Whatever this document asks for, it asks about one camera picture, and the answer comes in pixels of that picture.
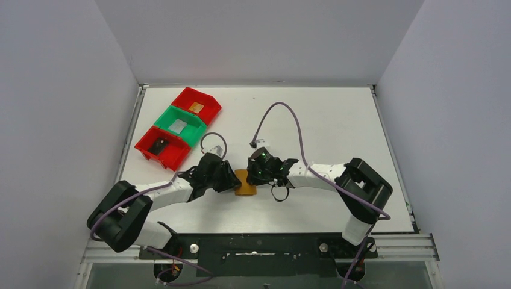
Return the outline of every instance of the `gray wall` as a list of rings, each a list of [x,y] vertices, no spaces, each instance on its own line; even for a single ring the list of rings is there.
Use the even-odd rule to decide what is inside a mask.
[[[69,288],[136,81],[93,0],[0,4],[0,287]]]
[[[96,0],[139,82],[375,84],[424,0]]]
[[[511,288],[510,11],[426,0],[377,86],[447,288]]]

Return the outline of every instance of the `black metal plate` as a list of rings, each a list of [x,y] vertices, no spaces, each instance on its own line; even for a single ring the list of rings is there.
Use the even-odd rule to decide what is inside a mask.
[[[326,243],[335,259],[354,258],[358,247],[344,239],[341,233],[314,234],[179,234],[183,259],[198,259],[198,264],[215,276],[294,276],[316,274],[335,277],[336,268],[330,253],[319,251]],[[190,253],[190,245],[198,244],[199,252]],[[165,252],[175,254],[176,247]],[[365,258],[376,258],[367,252]],[[140,259],[164,259],[160,255],[140,250]],[[198,271],[197,276],[206,276]]]

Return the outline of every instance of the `white table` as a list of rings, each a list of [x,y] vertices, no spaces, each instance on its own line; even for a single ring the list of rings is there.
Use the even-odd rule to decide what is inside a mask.
[[[121,179],[132,184],[165,181],[173,171],[147,161],[133,146],[182,91],[181,88],[146,89],[133,132]],[[379,221],[374,232],[412,232],[412,223],[398,181],[389,147],[369,88],[198,88],[214,96],[222,111],[208,131],[222,134],[228,143],[226,159],[232,168],[246,169],[253,149],[251,141],[268,106],[276,101],[288,103],[298,115],[304,137],[306,158],[318,164],[364,159],[393,187],[385,212],[392,220]],[[266,118],[259,138],[271,145],[271,154],[299,158],[298,135],[290,113],[275,107]],[[221,143],[215,136],[205,144]],[[181,165],[188,169],[198,164],[200,148],[192,148]],[[283,197],[285,190],[277,191]],[[175,204],[152,212],[148,220],[161,220],[177,232],[342,232],[350,212],[333,191],[299,188],[284,202],[276,202],[269,187],[258,187],[257,195],[235,196],[232,191],[206,194],[187,204]]]

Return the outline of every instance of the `screw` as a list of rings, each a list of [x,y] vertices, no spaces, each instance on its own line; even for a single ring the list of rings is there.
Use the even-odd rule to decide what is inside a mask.
[[[326,253],[328,252],[328,245],[325,244],[325,243],[322,243],[321,245],[319,245],[319,250],[323,253]]]
[[[190,253],[196,254],[197,252],[199,252],[199,245],[191,244],[190,245]]]

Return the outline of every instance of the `black strap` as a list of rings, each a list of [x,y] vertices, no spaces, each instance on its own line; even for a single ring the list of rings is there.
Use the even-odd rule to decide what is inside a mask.
[[[286,197],[285,197],[284,199],[282,199],[282,200],[281,200],[281,199],[277,199],[277,198],[275,197],[275,195],[273,194],[273,189],[274,189],[274,188],[275,188],[275,185],[272,185],[271,193],[272,193],[273,198],[274,198],[277,202],[284,202],[285,200],[287,200],[287,197],[289,197],[289,188],[288,188],[288,187],[286,187],[286,190],[287,190]]]

